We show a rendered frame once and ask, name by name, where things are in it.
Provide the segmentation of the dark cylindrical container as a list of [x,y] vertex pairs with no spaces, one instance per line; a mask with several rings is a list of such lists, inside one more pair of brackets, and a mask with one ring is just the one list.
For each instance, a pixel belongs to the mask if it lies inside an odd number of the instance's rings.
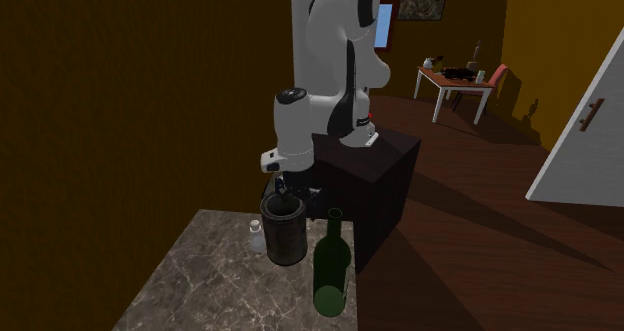
[[260,204],[269,259],[292,266],[307,254],[306,205],[293,195],[271,193]]

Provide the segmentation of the small clear bottle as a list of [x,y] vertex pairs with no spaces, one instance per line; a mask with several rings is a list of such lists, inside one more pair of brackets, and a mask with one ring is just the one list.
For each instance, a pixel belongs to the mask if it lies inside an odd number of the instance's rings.
[[250,249],[257,253],[266,251],[266,241],[261,222],[258,219],[250,221]]

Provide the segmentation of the dark robot stand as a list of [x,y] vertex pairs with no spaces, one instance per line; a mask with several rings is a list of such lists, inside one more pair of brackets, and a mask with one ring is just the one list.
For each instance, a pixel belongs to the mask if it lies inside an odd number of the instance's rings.
[[338,208],[354,227],[355,271],[361,273],[402,218],[421,140],[387,128],[370,147],[351,148],[315,135],[312,175],[321,188],[312,219]]

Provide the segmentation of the green glass bottle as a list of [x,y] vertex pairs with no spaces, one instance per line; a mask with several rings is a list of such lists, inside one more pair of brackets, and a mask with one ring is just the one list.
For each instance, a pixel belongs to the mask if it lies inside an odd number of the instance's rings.
[[338,316],[346,305],[352,255],[341,231],[342,210],[331,208],[326,235],[316,244],[313,255],[313,305],[324,317]]

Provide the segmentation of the red framed window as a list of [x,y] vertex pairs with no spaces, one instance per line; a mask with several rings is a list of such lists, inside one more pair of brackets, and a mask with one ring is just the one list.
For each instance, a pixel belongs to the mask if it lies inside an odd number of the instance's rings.
[[377,52],[389,52],[392,35],[398,17],[399,0],[382,0],[379,5],[374,49]]

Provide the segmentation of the white table with red top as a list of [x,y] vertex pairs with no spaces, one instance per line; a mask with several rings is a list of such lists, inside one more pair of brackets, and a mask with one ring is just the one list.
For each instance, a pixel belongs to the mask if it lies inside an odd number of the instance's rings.
[[477,112],[474,118],[474,124],[478,124],[481,118],[481,115],[483,113],[483,110],[485,109],[485,106],[487,104],[488,98],[495,88],[494,83],[485,82],[483,80],[482,73],[478,73],[473,81],[459,80],[459,79],[447,79],[446,77],[443,76],[441,72],[435,73],[433,71],[432,59],[427,58],[423,62],[423,65],[418,68],[415,91],[413,95],[414,99],[417,98],[420,84],[421,84],[421,79],[423,77],[425,77],[427,80],[429,80],[439,89],[437,101],[436,101],[436,105],[435,105],[435,109],[434,109],[434,113],[432,117],[433,123],[437,121],[439,111],[441,109],[442,101],[444,99],[448,99],[452,91],[458,91],[461,93],[474,91],[474,92],[482,93],[481,101],[479,103],[479,107],[477,109]]

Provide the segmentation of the red chair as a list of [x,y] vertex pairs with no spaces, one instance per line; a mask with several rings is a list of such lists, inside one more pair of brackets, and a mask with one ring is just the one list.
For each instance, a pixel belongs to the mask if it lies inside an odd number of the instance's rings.
[[[504,76],[505,72],[508,70],[508,66],[505,64],[501,64],[496,71],[493,73],[492,77],[490,78],[490,80],[488,81],[489,84],[497,87],[499,82],[501,81],[502,77]],[[455,98],[453,99],[453,107],[452,107],[452,111],[455,111],[457,106],[460,104],[461,100],[463,99],[463,97],[467,95],[467,96],[476,96],[476,97],[482,97],[483,96],[483,92],[482,91],[466,91],[466,92],[461,92],[459,91],[457,93],[457,95],[455,96]]]

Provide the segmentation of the dark framed wall picture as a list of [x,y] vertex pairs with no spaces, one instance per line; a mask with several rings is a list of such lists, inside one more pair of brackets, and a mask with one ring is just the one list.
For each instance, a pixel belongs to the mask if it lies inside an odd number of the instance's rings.
[[397,18],[403,21],[440,21],[446,0],[399,0]]

